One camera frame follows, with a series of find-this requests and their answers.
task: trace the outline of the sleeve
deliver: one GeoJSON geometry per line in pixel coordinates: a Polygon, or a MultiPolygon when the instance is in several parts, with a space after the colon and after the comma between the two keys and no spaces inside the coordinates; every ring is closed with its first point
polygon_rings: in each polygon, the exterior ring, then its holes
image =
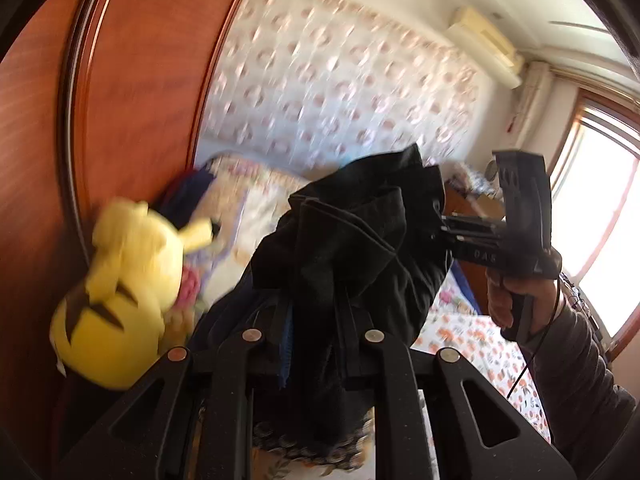
{"type": "MultiPolygon", "coordinates": [[[[541,333],[523,346],[527,358],[541,333]]],[[[565,306],[530,366],[556,449],[587,478],[624,433],[636,400],[614,384],[584,316],[565,306]]]]}

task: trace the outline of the person's hand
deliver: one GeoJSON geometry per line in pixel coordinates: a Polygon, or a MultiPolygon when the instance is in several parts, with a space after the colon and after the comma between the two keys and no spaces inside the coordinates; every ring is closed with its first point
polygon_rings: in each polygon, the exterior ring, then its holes
{"type": "MultiPolygon", "coordinates": [[[[553,280],[519,279],[503,277],[495,269],[486,270],[489,314],[500,328],[513,325],[511,315],[511,294],[529,294],[535,298],[531,319],[530,335],[536,335],[549,323],[556,305],[556,282],[553,280]]],[[[556,311],[556,317],[562,310],[562,298],[556,311]]]]}

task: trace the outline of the plush toy head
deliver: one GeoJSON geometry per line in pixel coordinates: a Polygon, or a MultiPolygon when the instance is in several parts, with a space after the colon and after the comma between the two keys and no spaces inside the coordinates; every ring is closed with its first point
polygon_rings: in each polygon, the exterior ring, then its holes
{"type": "Polygon", "coordinates": [[[111,202],[94,228],[89,272],[51,322],[59,359],[101,386],[129,388],[158,357],[162,314],[178,296],[183,253],[210,242],[208,220],[178,232],[146,203],[111,202]]]}

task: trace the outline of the wooden wardrobe door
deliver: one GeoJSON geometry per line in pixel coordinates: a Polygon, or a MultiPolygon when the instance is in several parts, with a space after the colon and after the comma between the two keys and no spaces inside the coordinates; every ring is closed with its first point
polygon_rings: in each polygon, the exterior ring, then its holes
{"type": "Polygon", "coordinates": [[[209,79],[241,0],[92,0],[67,88],[79,228],[114,196],[152,200],[193,163],[209,79]]]}
{"type": "Polygon", "coordinates": [[[86,270],[66,215],[56,122],[80,1],[47,0],[0,62],[0,425],[41,474],[62,381],[49,322],[86,270]]]}

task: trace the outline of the patterned wallpaper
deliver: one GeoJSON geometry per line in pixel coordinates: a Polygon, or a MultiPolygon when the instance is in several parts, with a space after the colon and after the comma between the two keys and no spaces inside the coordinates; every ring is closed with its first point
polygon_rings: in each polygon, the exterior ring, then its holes
{"type": "Polygon", "coordinates": [[[244,0],[212,78],[198,160],[253,153],[309,174],[412,142],[442,160],[471,122],[475,75],[458,49],[354,2],[244,0]]]}

